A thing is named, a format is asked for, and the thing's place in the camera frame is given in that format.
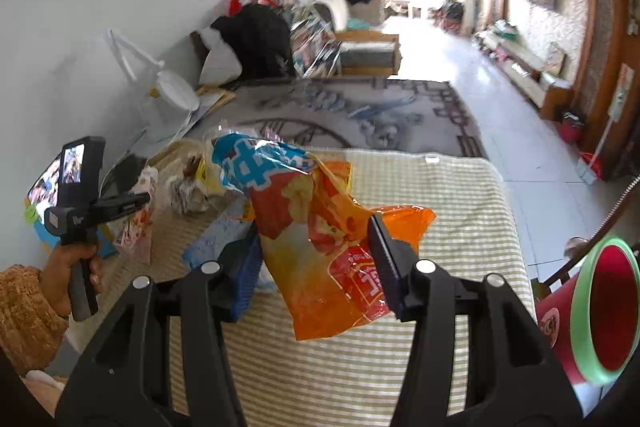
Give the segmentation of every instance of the brown knit sleeve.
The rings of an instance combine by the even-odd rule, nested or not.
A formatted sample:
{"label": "brown knit sleeve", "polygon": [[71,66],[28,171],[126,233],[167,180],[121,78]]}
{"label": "brown knit sleeve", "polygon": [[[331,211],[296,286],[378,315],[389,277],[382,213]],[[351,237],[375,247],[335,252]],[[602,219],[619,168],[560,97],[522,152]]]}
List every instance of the brown knit sleeve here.
{"label": "brown knit sleeve", "polygon": [[39,270],[19,265],[0,272],[0,347],[21,376],[49,364],[67,327],[42,294],[39,277]]}

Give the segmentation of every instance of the red bag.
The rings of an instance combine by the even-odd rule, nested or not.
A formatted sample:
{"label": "red bag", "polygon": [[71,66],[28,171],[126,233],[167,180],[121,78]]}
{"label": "red bag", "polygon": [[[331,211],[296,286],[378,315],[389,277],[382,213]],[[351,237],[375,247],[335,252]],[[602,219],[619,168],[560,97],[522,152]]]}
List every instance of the red bag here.
{"label": "red bag", "polygon": [[236,15],[242,9],[242,7],[246,6],[247,4],[254,3],[271,6],[272,8],[278,7],[278,5],[274,3],[273,0],[231,0],[231,3],[229,3],[229,15]]}

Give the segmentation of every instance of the camera grip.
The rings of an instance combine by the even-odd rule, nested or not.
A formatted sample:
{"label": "camera grip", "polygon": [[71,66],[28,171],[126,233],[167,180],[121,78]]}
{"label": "camera grip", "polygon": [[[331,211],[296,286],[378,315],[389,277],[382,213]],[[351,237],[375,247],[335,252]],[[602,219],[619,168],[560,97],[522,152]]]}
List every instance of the camera grip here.
{"label": "camera grip", "polygon": [[[60,237],[60,245],[72,243],[95,242],[94,230],[82,230],[81,233],[65,234]],[[71,314],[76,322],[87,320],[98,312],[98,301],[95,298],[94,285],[91,284],[90,259],[81,259],[71,267],[69,278],[69,300],[71,301]]]}
{"label": "camera grip", "polygon": [[91,275],[89,261],[89,259],[81,259],[71,267],[69,300],[71,301],[71,314],[76,322],[87,320],[98,312],[94,286],[89,280]]}

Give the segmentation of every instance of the orange snack bag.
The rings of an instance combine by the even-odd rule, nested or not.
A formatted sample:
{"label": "orange snack bag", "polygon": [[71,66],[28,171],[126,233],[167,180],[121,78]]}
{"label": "orange snack bag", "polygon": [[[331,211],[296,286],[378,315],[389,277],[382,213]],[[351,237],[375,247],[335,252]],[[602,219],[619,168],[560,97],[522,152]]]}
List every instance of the orange snack bag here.
{"label": "orange snack bag", "polygon": [[293,318],[298,340],[342,333],[388,313],[367,247],[375,211],[395,239],[417,251],[435,218],[419,206],[367,210],[318,159],[295,147],[229,134],[212,162],[222,184],[249,197],[264,261]]}

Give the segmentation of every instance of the mop handle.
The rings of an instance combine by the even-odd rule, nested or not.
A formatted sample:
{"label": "mop handle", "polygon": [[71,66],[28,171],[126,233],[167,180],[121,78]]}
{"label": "mop handle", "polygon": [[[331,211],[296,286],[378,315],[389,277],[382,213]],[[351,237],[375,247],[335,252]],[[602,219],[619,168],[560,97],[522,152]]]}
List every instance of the mop handle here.
{"label": "mop handle", "polygon": [[620,93],[620,92],[616,95],[616,97],[617,97],[616,107],[611,111],[611,114],[610,114],[610,117],[609,117],[609,121],[607,121],[607,126],[604,128],[604,132],[602,133],[602,137],[600,138],[600,142],[598,143],[598,146],[596,147],[596,150],[593,152],[593,157],[591,158],[591,162],[589,163],[589,166],[587,167],[588,169],[591,169],[591,167],[593,167],[593,164],[596,163],[596,159],[598,159],[598,156],[600,156],[600,153],[602,152],[604,144],[607,141],[607,137],[609,136],[611,128],[613,127],[613,123],[614,123],[616,114],[618,112],[618,108],[620,107],[620,104],[624,100],[624,97],[623,97],[622,93]]}

